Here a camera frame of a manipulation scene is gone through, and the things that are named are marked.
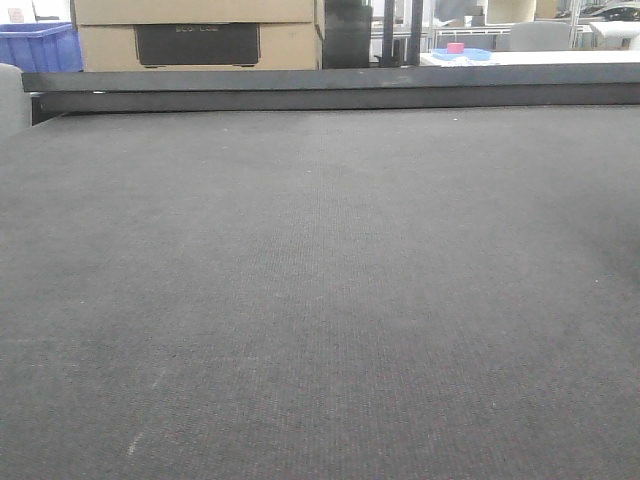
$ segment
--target blue tray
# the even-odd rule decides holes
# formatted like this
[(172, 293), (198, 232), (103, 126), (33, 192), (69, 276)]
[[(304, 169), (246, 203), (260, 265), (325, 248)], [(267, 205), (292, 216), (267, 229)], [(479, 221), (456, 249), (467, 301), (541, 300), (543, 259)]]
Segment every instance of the blue tray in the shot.
[(0, 25), (0, 63), (25, 72), (78, 72), (82, 52), (71, 22)]
[(447, 53), (446, 48), (434, 48), (431, 54), (439, 60), (453, 60), (458, 57), (467, 57), (469, 60), (490, 60), (491, 52), (479, 48), (465, 48), (464, 53)]

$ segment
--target stacked cardboard boxes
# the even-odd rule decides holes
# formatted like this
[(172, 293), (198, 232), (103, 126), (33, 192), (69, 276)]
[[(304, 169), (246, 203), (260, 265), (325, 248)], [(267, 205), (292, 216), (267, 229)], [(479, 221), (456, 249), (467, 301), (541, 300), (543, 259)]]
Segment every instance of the stacked cardboard boxes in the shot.
[(314, 70), (323, 0), (75, 0), (85, 71)]

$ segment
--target white table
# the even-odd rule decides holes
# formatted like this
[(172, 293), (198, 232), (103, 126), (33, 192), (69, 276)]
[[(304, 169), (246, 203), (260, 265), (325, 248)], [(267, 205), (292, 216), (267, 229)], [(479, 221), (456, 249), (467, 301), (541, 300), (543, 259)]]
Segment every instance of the white table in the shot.
[[(575, 50), (566, 52), (494, 52), (488, 61), (469, 65), (545, 65), (563, 63), (640, 63), (640, 50)], [(420, 65), (469, 66), (440, 60), (431, 53), (420, 55)]]

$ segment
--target blue plastic crate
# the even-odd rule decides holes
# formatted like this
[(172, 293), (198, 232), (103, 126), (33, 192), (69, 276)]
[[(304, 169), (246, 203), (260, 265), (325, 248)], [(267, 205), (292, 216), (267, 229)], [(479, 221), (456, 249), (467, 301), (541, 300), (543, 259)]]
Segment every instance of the blue plastic crate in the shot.
[(69, 22), (0, 25), (0, 63), (25, 72), (78, 72), (78, 32)]

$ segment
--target gray felt surface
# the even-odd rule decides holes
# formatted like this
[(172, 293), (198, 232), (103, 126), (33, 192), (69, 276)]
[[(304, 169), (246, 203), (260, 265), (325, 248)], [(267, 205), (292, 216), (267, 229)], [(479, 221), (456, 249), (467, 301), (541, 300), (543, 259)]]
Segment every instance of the gray felt surface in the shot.
[(640, 108), (111, 115), (0, 153), (0, 478), (640, 478)]

